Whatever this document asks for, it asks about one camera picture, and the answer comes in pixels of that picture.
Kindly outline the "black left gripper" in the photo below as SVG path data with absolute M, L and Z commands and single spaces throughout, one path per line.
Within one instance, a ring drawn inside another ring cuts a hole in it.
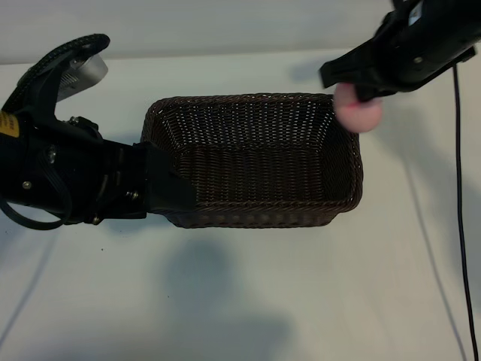
M 21 112 L 11 115 L 11 204 L 46 211 L 58 224 L 99 224 L 192 211 L 195 188 L 150 142 L 108 141 L 84 118 Z

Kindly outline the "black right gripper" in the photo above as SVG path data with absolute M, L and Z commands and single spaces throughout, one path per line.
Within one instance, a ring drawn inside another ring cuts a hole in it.
M 394 1 L 375 37 L 324 63 L 319 76 L 324 87 L 355 84 L 360 102 L 383 97 L 383 90 L 416 90 L 438 73 L 434 59 L 438 22 L 437 1 Z

